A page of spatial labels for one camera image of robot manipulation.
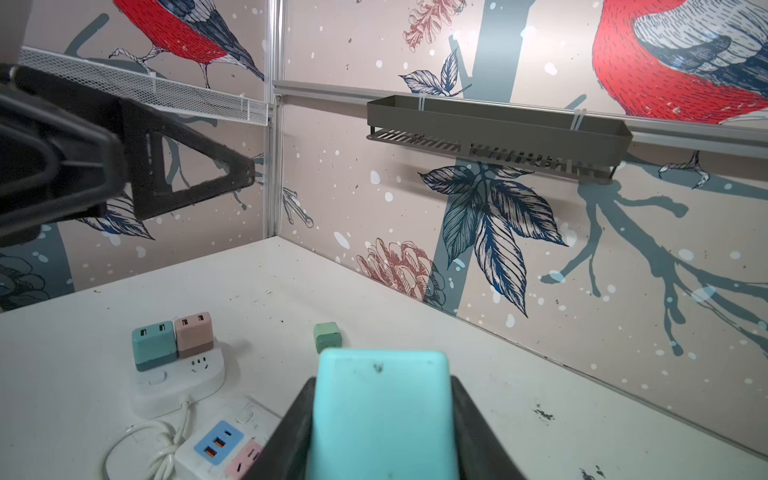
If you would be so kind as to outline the teal plug adapter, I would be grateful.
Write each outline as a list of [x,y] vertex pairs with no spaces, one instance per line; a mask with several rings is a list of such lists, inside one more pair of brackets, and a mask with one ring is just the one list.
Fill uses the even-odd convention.
[[132,351],[136,370],[144,372],[178,358],[173,323],[160,322],[132,331]]
[[319,358],[310,479],[457,479],[447,357],[326,349]]

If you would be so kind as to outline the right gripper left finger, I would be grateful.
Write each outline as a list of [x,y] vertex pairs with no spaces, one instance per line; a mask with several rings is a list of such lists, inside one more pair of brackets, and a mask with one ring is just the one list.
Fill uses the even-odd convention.
[[243,479],[309,479],[316,378],[308,379]]

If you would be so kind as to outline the teal plug adapter front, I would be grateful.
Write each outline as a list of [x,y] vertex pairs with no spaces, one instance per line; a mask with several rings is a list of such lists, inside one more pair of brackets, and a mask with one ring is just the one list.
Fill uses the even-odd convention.
[[132,331],[132,351],[136,370],[144,372],[178,358],[173,323],[160,322]]

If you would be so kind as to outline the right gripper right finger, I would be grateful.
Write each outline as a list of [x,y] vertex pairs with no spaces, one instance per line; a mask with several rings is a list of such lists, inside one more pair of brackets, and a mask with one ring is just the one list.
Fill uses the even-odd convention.
[[459,478],[525,480],[457,376],[451,394]]

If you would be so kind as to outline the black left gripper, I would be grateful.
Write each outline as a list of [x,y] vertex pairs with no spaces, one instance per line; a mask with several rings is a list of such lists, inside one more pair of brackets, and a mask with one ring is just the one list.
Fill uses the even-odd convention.
[[136,218],[148,220],[255,180],[252,159],[177,118],[29,67],[1,67],[4,246],[37,239],[46,223],[104,215],[127,182]]

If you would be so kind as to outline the green plug adapter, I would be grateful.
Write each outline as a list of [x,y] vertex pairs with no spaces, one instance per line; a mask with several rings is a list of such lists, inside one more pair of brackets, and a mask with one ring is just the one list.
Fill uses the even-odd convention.
[[313,329],[313,336],[318,354],[329,348],[341,348],[343,346],[342,333],[335,322],[316,324]]

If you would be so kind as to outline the white multicolour power strip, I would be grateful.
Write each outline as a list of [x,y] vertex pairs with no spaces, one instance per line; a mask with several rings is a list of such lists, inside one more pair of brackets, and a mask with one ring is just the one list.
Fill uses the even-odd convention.
[[236,396],[202,420],[175,452],[178,479],[242,479],[281,417],[249,396]]

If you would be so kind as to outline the pink plug adapter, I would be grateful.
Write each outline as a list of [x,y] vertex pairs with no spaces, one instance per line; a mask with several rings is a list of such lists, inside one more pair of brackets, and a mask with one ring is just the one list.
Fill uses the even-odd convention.
[[188,358],[214,347],[214,333],[208,312],[197,313],[173,322],[179,358]]

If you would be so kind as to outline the white square socket cube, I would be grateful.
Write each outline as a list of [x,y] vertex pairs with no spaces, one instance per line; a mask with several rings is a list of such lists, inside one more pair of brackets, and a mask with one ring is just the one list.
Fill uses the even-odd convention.
[[224,384],[226,369],[217,341],[208,351],[180,358],[143,372],[131,384],[131,406],[142,419],[154,419],[216,393]]

